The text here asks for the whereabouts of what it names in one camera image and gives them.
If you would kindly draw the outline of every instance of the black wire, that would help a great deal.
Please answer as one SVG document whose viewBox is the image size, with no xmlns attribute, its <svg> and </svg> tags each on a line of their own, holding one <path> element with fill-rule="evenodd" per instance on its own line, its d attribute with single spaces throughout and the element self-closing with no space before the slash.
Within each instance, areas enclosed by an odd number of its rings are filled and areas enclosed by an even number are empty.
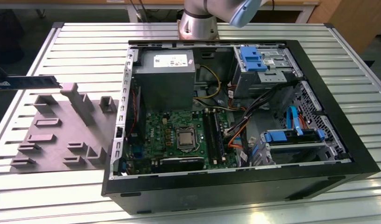
<svg viewBox="0 0 381 224">
<path fill-rule="evenodd" d="M 240 132 L 240 140 L 241 140 L 241 146 L 243 146 L 243 151 L 248 155 L 248 160 L 249 160 L 249 150 L 248 150 L 248 133 L 247 129 L 244 128 Z"/>
<path fill-rule="evenodd" d="M 271 100 L 277 90 L 285 87 L 289 87 L 292 85 L 296 85 L 297 83 L 299 83 L 299 80 L 291 81 L 288 83 L 277 84 L 263 95 L 260 95 L 260 97 L 255 99 L 251 106 L 245 110 L 241 121 L 233 127 L 229 128 L 228 132 L 232 132 L 237 127 L 241 127 L 245 124 L 255 110 Z"/>
<path fill-rule="evenodd" d="M 139 9 L 135 7 L 133 0 L 129 0 L 129 1 L 131 1 L 132 6 L 133 6 L 133 9 L 135 9 L 136 11 L 139 11 Z"/>
<path fill-rule="evenodd" d="M 143 11 L 145 12 L 147 23 L 149 23 L 148 12 L 147 12 L 145 6 L 143 5 L 143 0 L 140 0 L 140 4 L 141 4 L 141 7 L 143 7 Z"/>
<path fill-rule="evenodd" d="M 131 1 L 131 4 L 132 4 L 132 6 L 133 6 L 135 11 L 140 14 L 139 9 L 135 7 L 133 0 L 129 0 L 129 1 Z"/>
</svg>

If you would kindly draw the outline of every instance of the aluminum table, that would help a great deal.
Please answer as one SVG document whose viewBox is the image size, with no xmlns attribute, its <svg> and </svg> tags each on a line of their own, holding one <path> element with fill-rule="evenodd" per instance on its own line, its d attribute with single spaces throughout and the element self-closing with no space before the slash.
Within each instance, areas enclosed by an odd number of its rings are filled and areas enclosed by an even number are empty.
<svg viewBox="0 0 381 224">
<path fill-rule="evenodd" d="M 53 28 L 29 76 L 77 82 L 91 99 L 119 99 L 128 40 L 177 39 L 176 23 L 67 23 Z M 381 168 L 381 82 L 335 28 L 323 24 L 219 25 L 221 39 L 296 39 Z M 100 196 L 103 170 L 9 174 L 36 114 L 37 94 L 19 91 L 0 124 L 0 222 L 8 223 L 369 223 L 381 224 L 381 172 L 316 198 L 129 216 Z"/>
</svg>

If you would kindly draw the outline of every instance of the floor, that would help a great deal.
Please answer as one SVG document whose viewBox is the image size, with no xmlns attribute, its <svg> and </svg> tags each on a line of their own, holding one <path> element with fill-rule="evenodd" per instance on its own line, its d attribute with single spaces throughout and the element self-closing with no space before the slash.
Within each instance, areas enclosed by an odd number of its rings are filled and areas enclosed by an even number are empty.
<svg viewBox="0 0 381 224">
<path fill-rule="evenodd" d="M 20 40 L 24 58 L 1 65 L 8 74 L 25 75 L 44 43 L 44 39 L 56 21 L 64 22 L 128 22 L 127 12 L 117 10 L 47 10 L 47 17 L 40 19 L 35 10 L 15 10 L 27 35 Z M 176 21 L 176 10 L 149 11 L 149 21 Z M 363 60 L 375 60 L 372 71 L 381 80 L 381 41 L 375 39 L 361 55 Z M 0 120 L 15 97 L 13 91 L 0 91 Z"/>
</svg>

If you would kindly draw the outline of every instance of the red wire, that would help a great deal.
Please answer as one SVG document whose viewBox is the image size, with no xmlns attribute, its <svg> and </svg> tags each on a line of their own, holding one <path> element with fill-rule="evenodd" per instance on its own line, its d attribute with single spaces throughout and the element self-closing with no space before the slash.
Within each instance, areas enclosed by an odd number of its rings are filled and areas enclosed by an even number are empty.
<svg viewBox="0 0 381 224">
<path fill-rule="evenodd" d="M 136 105 L 135 105 L 135 91 L 132 90 L 133 93 L 133 126 L 131 127 L 131 131 L 127 135 L 129 137 L 131 133 L 133 132 L 135 124 L 136 124 Z"/>
</svg>

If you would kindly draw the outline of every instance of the wire bundle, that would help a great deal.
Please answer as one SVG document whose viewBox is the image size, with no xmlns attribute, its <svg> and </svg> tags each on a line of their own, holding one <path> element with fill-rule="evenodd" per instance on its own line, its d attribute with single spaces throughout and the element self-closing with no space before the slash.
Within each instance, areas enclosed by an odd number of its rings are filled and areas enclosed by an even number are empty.
<svg viewBox="0 0 381 224">
<path fill-rule="evenodd" d="M 263 106 L 273 97 L 275 93 L 277 90 L 293 86 L 299 83 L 299 80 L 291 81 L 288 83 L 277 84 L 275 85 L 261 96 L 259 96 L 255 101 L 252 102 L 251 106 L 245 110 L 243 114 L 243 119 L 241 121 L 229 128 L 228 132 L 232 132 L 236 128 L 241 127 L 247 122 L 251 116 L 253 115 L 253 112 L 256 109 Z"/>
</svg>

